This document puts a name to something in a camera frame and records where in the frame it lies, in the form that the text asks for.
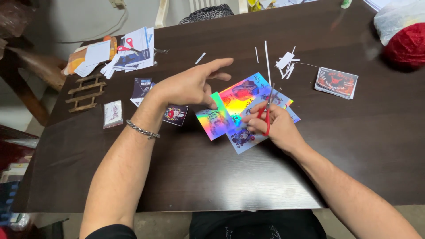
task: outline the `scissors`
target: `scissors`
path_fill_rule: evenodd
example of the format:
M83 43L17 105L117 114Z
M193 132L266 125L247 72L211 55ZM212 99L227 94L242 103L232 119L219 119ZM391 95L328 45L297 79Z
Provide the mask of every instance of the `scissors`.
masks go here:
M137 54L137 52L140 52L140 51L134 49L133 39L131 37L125 39L125 42L127 42L128 45L130 45L131 48L127 48L125 46L119 46L119 47L116 48L116 50L117 51L133 51L136 55L139 55L139 54Z
M258 111L257 118L259 118L259 119L261 119L261 115L263 114L263 112L266 111L266 118L265 118L264 121L267 123L267 132L265 134L263 134L263 136L268 136L269 131L270 131L270 105L276 97L276 95L273 96L273 90L274 89L275 89L275 84L273 83L272 90L270 91L270 95L269 95L269 98L267 100L267 105L265 105L263 108L261 108Z

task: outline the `bracelet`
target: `bracelet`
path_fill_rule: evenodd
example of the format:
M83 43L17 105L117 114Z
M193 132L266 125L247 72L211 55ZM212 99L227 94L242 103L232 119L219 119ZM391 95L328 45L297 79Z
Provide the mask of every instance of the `bracelet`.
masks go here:
M149 137L147 138L147 139L152 139L152 137L155 137L155 138L159 138L160 137L160 135L159 134L154 134L154 133L151 133L151 132L149 132L149 131L146 131L146 130L144 130L144 129L141 129L141 128L139 128L139 127L137 127L136 125L134 125L129 119L128 120L126 120L126 122L127 122L127 124L130 126L130 127L132 127L133 129L135 129L135 130L137 130L138 132L140 132L140 133L142 133L142 134L145 134L145 135L148 135Z

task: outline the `hand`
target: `hand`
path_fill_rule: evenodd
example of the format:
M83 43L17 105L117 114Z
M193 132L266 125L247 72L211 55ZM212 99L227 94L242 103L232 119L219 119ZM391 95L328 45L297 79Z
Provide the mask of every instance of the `hand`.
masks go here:
M197 65L156 84L148 95L160 95L166 105L206 104L215 110L217 104L210 97L211 86L205 81L213 78L230 80L231 76L219 69L232 63L233 58L224 58Z
M267 101L255 105L250 110L250 115L242 118L242 122L248 124L249 131L267 132L267 123L264 121L266 112L261 115L261 119L257 118L258 110L263 108ZM289 113L281 107L270 105L270 130L269 137L273 143L282 150L293 153L296 149L306 146L306 143L295 127L294 121Z

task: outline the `black shirt sleeve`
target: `black shirt sleeve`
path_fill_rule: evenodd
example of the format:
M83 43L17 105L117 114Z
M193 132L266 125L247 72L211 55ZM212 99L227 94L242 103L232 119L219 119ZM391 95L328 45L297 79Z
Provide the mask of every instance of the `black shirt sleeve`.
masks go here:
M114 224L92 232L86 239L137 239L134 231L128 226Z

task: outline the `red glitter ball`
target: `red glitter ball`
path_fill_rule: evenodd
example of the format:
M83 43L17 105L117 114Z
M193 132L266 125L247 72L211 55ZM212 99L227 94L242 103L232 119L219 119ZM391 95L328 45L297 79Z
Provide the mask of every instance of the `red glitter ball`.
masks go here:
M401 67L418 69L425 65L425 23L401 29L390 39L383 54Z

